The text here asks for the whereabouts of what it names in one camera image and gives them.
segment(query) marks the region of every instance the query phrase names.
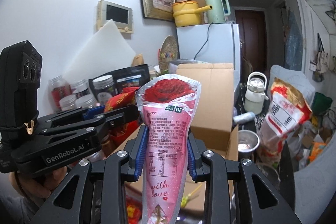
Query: white refrigerator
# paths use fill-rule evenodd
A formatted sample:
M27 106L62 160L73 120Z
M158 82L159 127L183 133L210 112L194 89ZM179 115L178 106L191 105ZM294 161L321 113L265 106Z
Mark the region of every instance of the white refrigerator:
M181 59L196 59L208 63L233 63L235 102L240 82L240 39L237 24L203 24L177 28Z

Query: sleeve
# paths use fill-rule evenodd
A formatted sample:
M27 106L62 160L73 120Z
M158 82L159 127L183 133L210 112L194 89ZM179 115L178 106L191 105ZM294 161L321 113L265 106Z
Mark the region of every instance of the sleeve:
M38 206L30 204L23 197L13 198L5 196L0 190L0 215L8 220L8 224L29 224L38 210Z

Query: green electric kettle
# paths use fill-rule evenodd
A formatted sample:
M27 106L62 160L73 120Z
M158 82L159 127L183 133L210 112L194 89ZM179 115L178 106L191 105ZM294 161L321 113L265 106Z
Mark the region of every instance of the green electric kettle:
M224 0L227 7L227 13L224 11L224 5L222 0L205 0L207 5L212 6L212 10L209 10L208 13L208 24L211 23L225 23L225 16L231 14L229 0Z

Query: silver screw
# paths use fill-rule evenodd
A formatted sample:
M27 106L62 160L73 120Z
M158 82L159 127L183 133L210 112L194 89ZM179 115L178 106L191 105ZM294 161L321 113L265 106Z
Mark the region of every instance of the silver screw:
M213 152L211 150L204 151L204 154L205 154L206 157L212 157L213 156Z
M117 152L118 157L124 157L127 155L127 152L125 150L120 150Z
M251 164L252 164L251 160L249 160L249 159L243 159L243 165L249 166Z
M86 166L89 164L89 160L88 159L82 159L79 161L79 165L80 166Z

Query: kettle handle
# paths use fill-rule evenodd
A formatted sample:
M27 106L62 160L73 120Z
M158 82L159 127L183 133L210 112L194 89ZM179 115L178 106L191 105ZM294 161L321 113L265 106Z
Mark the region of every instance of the kettle handle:
M254 75L261 76L261 77L263 77L263 78L265 79L265 89L266 89L266 87L267 87L267 77L266 77L263 73L261 73L261 72L259 72L259 71L255 71L255 72L253 72L253 73L251 73L251 74L249 75L249 77L248 77L248 79L247 79L247 84L249 83L251 77L254 76Z
M227 8L227 13L225 13L224 5L223 5L223 2L222 2L224 15L229 16L229 15L231 15L231 9L230 9L229 0L224 0L224 1L226 3L226 8Z

